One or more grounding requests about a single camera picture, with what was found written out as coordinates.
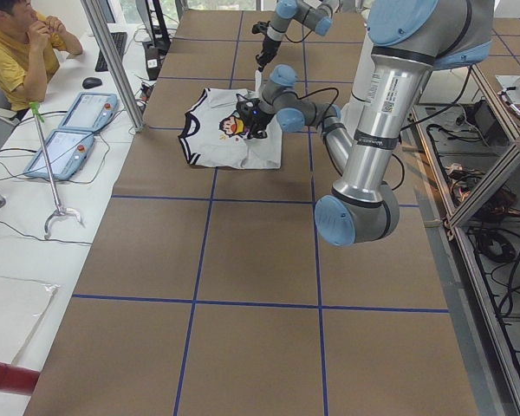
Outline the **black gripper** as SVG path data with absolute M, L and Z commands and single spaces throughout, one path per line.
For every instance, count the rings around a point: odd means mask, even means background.
M 255 56 L 257 62 L 257 70 L 260 73 L 262 73 L 265 68 L 265 63 L 263 61 L 272 61 L 276 57 L 277 51 L 279 50 L 280 46 L 280 40 L 274 40 L 269 36 L 266 36 L 263 39 L 262 51 L 259 55 Z
M 248 139 L 266 139 L 267 127 L 272 121 L 272 114 L 261 108 L 259 98 L 238 97 L 236 110 L 244 123 Z

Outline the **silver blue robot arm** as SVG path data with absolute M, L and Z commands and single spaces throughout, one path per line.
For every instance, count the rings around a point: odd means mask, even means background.
M 251 30 L 253 34 L 263 35 L 262 51 L 256 55 L 257 70 L 263 72 L 265 67 L 274 60 L 292 21 L 299 22 L 319 36 L 325 36 L 341 4 L 342 1 L 325 0 L 314 8 L 305 1 L 278 1 L 272 18 L 268 22 L 257 22 Z
M 384 180 L 403 123 L 435 70 L 467 67 L 491 50 L 491 1 L 376 1 L 367 15 L 374 71 L 353 133 L 335 105 L 295 90 L 296 72 L 274 67 L 255 98 L 238 96 L 249 138 L 263 139 L 270 122 L 284 132 L 315 127 L 340 173 L 315 205 L 315 224 L 330 244 L 349 246 L 390 235 L 400 219 Z

